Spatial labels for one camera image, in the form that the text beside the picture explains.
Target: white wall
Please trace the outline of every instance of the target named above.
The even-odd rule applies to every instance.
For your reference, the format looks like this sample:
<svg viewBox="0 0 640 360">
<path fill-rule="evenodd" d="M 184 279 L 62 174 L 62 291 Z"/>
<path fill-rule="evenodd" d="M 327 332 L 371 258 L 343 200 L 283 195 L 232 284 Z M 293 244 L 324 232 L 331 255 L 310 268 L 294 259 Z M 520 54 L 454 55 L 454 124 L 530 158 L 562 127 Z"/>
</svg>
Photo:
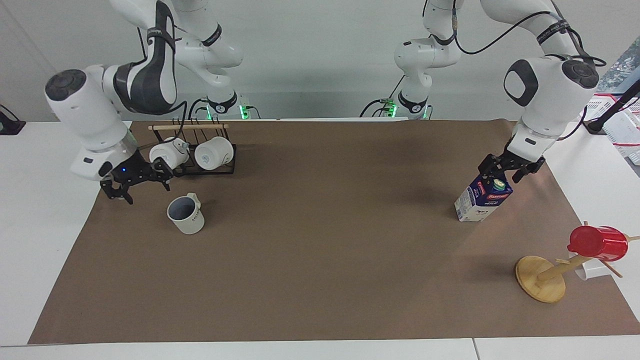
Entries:
<svg viewBox="0 0 640 360">
<path fill-rule="evenodd" d="M 422 0 L 211 1 L 225 36 L 246 53 L 241 67 L 230 71 L 236 88 L 263 117 L 357 116 L 368 100 L 387 96 L 399 79 L 396 45 L 428 36 Z M 556 3 L 587 50 L 609 63 L 640 34 L 635 0 Z M 135 28 L 107 0 L 0 0 L 0 12 L 0 101 L 28 120 L 53 119 L 41 96 L 53 69 L 141 58 Z M 7 17 L 24 29 L 22 37 L 7 28 Z M 466 48 L 477 49 L 506 28 L 485 16 L 479 1 L 465 2 L 459 38 Z M 29 48 L 51 65 L 35 61 Z M 540 54 L 533 36 L 517 29 L 485 53 L 434 70 L 435 117 L 516 118 L 519 108 L 502 89 L 504 73 L 520 57 Z M 178 69 L 177 75 L 184 97 L 203 94 L 204 85 L 190 72 Z"/>
</svg>

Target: white mug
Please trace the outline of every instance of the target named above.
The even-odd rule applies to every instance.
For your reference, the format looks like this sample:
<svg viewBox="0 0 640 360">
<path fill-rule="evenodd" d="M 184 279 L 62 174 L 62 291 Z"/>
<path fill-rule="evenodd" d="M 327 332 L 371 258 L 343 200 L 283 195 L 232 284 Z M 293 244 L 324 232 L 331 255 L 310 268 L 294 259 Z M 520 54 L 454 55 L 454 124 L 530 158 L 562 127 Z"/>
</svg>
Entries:
<svg viewBox="0 0 640 360">
<path fill-rule="evenodd" d="M 177 138 L 170 143 L 161 143 L 149 152 L 149 160 L 153 162 L 155 159 L 162 158 L 167 165 L 173 170 L 178 166 L 189 161 L 189 143 Z"/>
<path fill-rule="evenodd" d="M 576 256 L 577 254 L 574 252 L 570 252 L 569 256 Z M 616 268 L 615 264 L 609 263 L 611 267 Z M 591 259 L 586 263 L 575 268 L 575 273 L 578 275 L 580 280 L 587 281 L 589 279 L 593 279 L 594 277 L 600 277 L 605 275 L 612 275 L 613 273 L 609 268 L 607 268 L 600 260 Z"/>
<path fill-rule="evenodd" d="M 195 158 L 198 165 L 205 170 L 214 170 L 231 162 L 234 158 L 234 147 L 229 140 L 217 136 L 196 148 Z"/>
<path fill-rule="evenodd" d="M 195 193 L 188 193 L 187 196 L 181 196 L 171 201 L 166 209 L 166 216 L 184 234 L 195 234 L 204 226 L 204 216 L 200 211 L 201 205 Z"/>
</svg>

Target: green cap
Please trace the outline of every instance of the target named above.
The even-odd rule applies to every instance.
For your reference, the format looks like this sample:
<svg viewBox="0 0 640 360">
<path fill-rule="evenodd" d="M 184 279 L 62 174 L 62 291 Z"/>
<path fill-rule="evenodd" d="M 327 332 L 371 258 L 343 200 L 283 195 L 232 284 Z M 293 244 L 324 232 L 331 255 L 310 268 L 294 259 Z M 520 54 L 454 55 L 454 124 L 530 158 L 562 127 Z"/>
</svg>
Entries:
<svg viewBox="0 0 640 360">
<path fill-rule="evenodd" d="M 507 188 L 507 184 L 502 180 L 495 179 L 493 180 L 493 188 L 502 191 Z"/>
</svg>

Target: mug handle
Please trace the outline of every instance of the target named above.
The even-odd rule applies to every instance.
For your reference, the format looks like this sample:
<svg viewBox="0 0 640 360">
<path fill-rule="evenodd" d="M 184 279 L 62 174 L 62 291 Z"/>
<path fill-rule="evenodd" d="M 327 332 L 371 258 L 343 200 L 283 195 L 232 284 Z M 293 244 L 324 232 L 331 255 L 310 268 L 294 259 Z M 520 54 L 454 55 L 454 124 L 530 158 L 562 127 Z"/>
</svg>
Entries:
<svg viewBox="0 0 640 360">
<path fill-rule="evenodd" d="M 196 195 L 196 193 L 188 193 L 187 196 L 192 198 L 193 201 L 196 203 L 196 206 L 198 207 L 198 209 L 200 209 L 200 206 L 202 204 L 200 203 L 200 200 L 198 200 L 198 196 Z"/>
</svg>

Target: ceramic mug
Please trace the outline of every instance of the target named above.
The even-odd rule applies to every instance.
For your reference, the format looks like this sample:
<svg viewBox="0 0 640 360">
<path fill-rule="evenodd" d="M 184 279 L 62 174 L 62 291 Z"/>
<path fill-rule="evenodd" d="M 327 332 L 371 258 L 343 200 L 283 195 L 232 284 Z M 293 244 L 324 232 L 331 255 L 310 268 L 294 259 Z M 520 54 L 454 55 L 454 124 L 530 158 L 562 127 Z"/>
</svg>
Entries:
<svg viewBox="0 0 640 360">
<path fill-rule="evenodd" d="M 202 204 L 195 193 L 188 193 L 171 201 L 166 209 L 166 216 L 178 227 L 182 233 L 192 235 L 204 226 L 204 216 L 200 211 Z"/>
<path fill-rule="evenodd" d="M 153 162 L 158 158 L 164 159 L 164 162 L 173 170 L 189 161 L 189 144 L 181 138 L 177 138 L 170 143 L 158 144 L 151 148 L 149 160 Z"/>
<path fill-rule="evenodd" d="M 205 170 L 214 170 L 231 162 L 234 158 L 234 147 L 229 140 L 217 136 L 208 142 L 198 145 L 195 151 L 198 165 Z"/>
</svg>

